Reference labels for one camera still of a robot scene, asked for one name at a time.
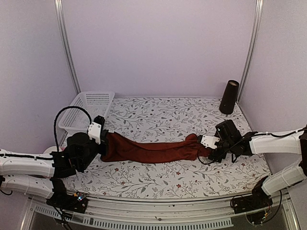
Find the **black cup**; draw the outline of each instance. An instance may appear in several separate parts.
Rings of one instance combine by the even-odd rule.
[[[228,81],[220,104],[220,111],[223,114],[232,114],[234,111],[239,85],[239,82],[235,80]]]

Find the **vertical metal post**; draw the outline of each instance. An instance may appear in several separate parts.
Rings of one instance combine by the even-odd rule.
[[[239,93],[238,93],[238,96],[237,96],[238,103],[240,103],[240,101],[242,99],[244,87],[246,85],[247,78],[248,78],[250,64],[251,64],[252,57],[253,57],[253,54],[254,54],[255,44],[256,44],[257,35],[258,35],[259,27],[260,27],[262,7],[263,7],[263,0],[257,0],[253,31],[252,31],[252,35],[251,35],[251,39],[250,39],[250,43],[249,43],[249,49],[248,49],[248,56],[247,56],[247,59],[246,59],[246,62],[245,62],[243,75],[242,75],[241,82],[240,82]]]
[[[76,70],[75,70],[75,67],[72,61],[71,50],[70,50],[70,46],[68,42],[67,31],[66,31],[65,20],[64,20],[62,0],[55,0],[54,3],[56,6],[56,13],[57,13],[57,18],[58,18],[58,23],[59,23],[59,31],[62,37],[66,59],[67,59],[67,63],[69,66],[70,73],[71,73],[72,83],[73,83],[76,93],[78,94],[81,92],[81,88],[80,88]]]

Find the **white plastic basket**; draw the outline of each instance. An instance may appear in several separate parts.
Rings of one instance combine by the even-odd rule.
[[[79,93],[71,105],[85,109],[92,120],[100,115],[107,119],[114,92],[88,91]],[[59,127],[68,133],[86,132],[89,126],[87,115],[80,109],[68,109],[59,121]]]

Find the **red cloth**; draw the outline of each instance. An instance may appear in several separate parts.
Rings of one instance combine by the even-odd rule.
[[[197,143],[197,136],[190,134],[182,142],[137,143],[118,133],[108,133],[108,150],[101,160],[136,161],[140,163],[165,163],[178,160],[194,161],[199,156],[207,157],[211,153],[202,144]]]

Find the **leaf pattern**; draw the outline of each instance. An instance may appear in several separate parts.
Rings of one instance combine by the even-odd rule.
[[[182,141],[190,133],[214,135],[215,125],[226,119],[232,119],[242,134],[250,131],[237,105],[231,115],[224,115],[219,104],[220,99],[208,98],[116,98],[105,128],[137,142]],[[198,160],[107,163],[99,157],[84,173],[63,179],[66,188],[98,196],[204,198],[249,192],[270,173],[259,155],[241,156],[235,163],[228,155],[210,165]]]

